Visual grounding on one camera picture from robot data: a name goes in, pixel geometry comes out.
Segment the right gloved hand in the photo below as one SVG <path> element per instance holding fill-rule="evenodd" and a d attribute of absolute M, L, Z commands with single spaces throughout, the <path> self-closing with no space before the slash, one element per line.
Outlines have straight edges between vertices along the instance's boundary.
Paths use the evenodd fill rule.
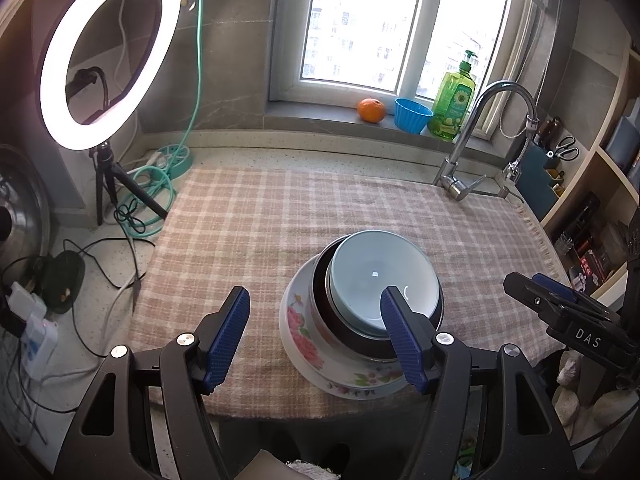
<path fill-rule="evenodd" d="M 562 353 L 552 405 L 583 472 L 595 472 L 604 463 L 639 408 L 634 408 L 637 390 L 613 386 L 597 393 L 604 373 L 602 366 L 575 350 Z"/>

